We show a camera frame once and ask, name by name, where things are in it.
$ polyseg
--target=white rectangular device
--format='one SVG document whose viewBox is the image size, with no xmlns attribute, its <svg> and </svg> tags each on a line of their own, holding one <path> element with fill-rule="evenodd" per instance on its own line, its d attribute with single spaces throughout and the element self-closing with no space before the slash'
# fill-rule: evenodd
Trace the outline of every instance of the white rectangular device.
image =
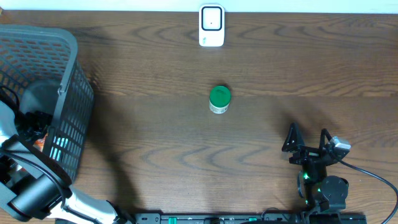
<svg viewBox="0 0 398 224">
<path fill-rule="evenodd" d="M 224 8 L 217 4 L 202 5 L 199 10 L 199 44 L 220 47 L 224 44 Z"/>
</svg>

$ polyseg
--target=white wall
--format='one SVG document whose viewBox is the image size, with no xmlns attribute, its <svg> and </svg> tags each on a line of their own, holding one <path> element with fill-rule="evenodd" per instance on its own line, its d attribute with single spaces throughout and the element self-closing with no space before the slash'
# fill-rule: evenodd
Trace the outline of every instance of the white wall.
<svg viewBox="0 0 398 224">
<path fill-rule="evenodd" d="M 188 11 L 203 0 L 0 0 L 3 9 Z M 398 13 L 398 0 L 218 0 L 227 12 Z"/>
</svg>

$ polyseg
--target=white jar label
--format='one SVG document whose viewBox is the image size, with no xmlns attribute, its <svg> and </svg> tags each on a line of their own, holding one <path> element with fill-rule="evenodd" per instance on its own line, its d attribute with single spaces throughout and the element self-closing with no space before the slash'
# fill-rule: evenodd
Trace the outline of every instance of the white jar label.
<svg viewBox="0 0 398 224">
<path fill-rule="evenodd" d="M 209 102 L 210 110 L 212 112 L 216 113 L 216 114 L 224 113 L 226 110 L 228 110 L 228 106 L 229 106 L 229 104 L 224 106 L 224 107 L 222 107 L 222 108 L 219 108 L 219 107 L 216 107 L 216 106 L 212 105 L 211 102 Z"/>
</svg>

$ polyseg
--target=wooden tabletop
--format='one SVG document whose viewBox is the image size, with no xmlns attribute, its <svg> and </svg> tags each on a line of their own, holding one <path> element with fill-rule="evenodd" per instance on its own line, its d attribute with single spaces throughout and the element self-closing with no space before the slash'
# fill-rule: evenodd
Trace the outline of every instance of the wooden tabletop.
<svg viewBox="0 0 398 224">
<path fill-rule="evenodd" d="M 302 208 L 300 166 L 280 150 L 293 121 L 309 146 L 321 128 L 348 139 L 346 162 L 398 185 L 398 16 L 227 13 L 217 48 L 199 46 L 198 13 L 5 11 L 0 21 L 77 38 L 95 107 L 75 185 L 93 197 L 130 212 Z M 219 84 L 233 95 L 222 115 L 208 107 Z M 341 164 L 328 174 L 349 181 L 345 211 L 380 223 L 393 209 L 386 184 Z"/>
</svg>

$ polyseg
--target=basket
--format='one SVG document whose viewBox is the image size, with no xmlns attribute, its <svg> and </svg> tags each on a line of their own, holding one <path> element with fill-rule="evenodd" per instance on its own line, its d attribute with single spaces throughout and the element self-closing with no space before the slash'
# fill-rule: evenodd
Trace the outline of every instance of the basket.
<svg viewBox="0 0 398 224">
<path fill-rule="evenodd" d="M 53 115 L 42 152 L 56 160 L 72 180 L 94 102 L 93 90 L 76 59 L 77 50 L 76 38 L 62 29 L 0 25 L 0 84 L 14 90 L 22 101 L 30 98 L 25 102 L 35 101 L 29 90 L 32 86 L 41 90 L 41 103 L 24 108 L 43 107 Z M 37 83 L 51 83 L 55 88 Z"/>
</svg>

